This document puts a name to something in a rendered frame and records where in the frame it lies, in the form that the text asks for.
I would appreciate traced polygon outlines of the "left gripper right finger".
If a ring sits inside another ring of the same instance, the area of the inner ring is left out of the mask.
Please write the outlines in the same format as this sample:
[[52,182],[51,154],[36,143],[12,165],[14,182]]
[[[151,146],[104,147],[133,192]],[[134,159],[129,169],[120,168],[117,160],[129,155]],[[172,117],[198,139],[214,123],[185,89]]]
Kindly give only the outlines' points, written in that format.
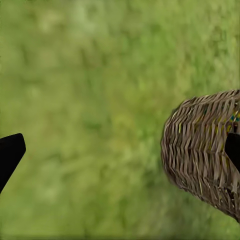
[[229,133],[225,143],[225,152],[240,172],[240,135]]

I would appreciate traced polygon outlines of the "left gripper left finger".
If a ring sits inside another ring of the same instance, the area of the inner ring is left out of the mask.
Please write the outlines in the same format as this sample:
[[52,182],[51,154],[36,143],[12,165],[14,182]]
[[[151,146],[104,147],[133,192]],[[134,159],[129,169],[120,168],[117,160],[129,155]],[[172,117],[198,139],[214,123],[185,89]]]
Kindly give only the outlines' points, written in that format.
[[0,193],[26,152],[21,133],[0,138]]

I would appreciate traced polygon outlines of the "easter egg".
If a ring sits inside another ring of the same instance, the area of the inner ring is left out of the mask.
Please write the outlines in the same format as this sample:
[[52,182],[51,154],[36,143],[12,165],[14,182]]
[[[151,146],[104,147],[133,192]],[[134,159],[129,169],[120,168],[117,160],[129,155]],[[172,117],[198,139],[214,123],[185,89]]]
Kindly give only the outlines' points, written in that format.
[[[205,110],[205,112],[204,112],[203,120],[204,120],[204,118],[205,118],[205,115],[206,115],[206,113],[207,113],[207,110],[208,110],[208,108],[206,108],[206,110]],[[234,120],[235,114],[236,114],[236,111],[235,111],[234,114],[232,115],[230,121],[233,121],[233,120]],[[239,120],[240,120],[240,113],[237,115],[236,121],[238,122]],[[230,129],[229,129],[229,128],[231,128],[230,126],[231,126],[231,124],[228,126],[227,136],[228,136],[228,134],[229,134],[229,132],[230,132]],[[198,128],[198,125],[195,125],[195,133],[196,133],[197,128]],[[205,127],[204,127],[204,132],[206,131],[206,128],[207,128],[207,125],[205,125]],[[211,131],[211,129],[212,129],[212,124],[210,125],[209,131]],[[216,137],[217,132],[218,132],[218,124],[217,124],[216,127],[215,127],[215,137]],[[212,142],[210,142],[209,150],[211,150],[211,144],[212,144]],[[223,143],[223,144],[224,144],[224,143]],[[223,144],[222,144],[222,148],[221,148],[221,153],[223,152]]]
[[[209,163],[209,165],[210,165],[210,158],[211,158],[211,155],[208,154],[207,156],[208,156],[208,163]],[[222,167],[222,156],[219,156],[219,162],[220,162],[220,166]]]

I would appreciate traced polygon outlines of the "wicker basket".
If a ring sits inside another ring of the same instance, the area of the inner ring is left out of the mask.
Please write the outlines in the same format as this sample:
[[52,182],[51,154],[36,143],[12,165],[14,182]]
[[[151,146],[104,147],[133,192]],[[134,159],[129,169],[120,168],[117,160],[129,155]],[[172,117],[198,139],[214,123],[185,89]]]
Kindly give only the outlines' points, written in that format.
[[[173,112],[174,109],[161,141],[163,165],[171,184],[240,223],[240,172],[225,152],[228,126],[231,124],[229,133],[240,135],[240,120],[236,121],[240,113],[240,89],[188,98]],[[195,125],[198,125],[196,133]]]

